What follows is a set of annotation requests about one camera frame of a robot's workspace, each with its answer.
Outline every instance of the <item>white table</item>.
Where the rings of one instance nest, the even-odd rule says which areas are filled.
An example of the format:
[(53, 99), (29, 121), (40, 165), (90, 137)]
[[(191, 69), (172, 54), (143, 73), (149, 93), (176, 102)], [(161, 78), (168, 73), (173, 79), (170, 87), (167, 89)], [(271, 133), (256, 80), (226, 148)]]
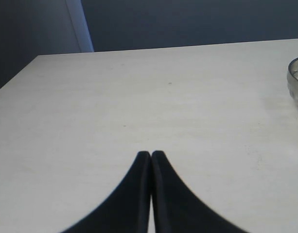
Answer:
[(139, 150), (251, 233), (298, 233), (296, 57), (298, 39), (37, 57), (0, 90), (0, 233), (70, 226)]

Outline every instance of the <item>wall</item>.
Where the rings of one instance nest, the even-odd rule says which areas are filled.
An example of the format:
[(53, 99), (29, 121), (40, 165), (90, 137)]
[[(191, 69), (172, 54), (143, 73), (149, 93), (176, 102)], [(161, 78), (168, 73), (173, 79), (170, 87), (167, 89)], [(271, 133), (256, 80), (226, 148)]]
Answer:
[(298, 38), (298, 0), (82, 0), (96, 51)]
[(0, 0), (0, 88), (36, 56), (80, 52), (65, 0)]

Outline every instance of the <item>dark blue wall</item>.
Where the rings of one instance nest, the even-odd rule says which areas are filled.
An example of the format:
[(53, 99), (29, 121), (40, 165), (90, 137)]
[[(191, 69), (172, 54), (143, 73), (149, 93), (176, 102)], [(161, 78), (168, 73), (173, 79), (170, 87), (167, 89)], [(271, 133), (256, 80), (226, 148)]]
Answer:
[(95, 51), (298, 38), (298, 0), (82, 0)]

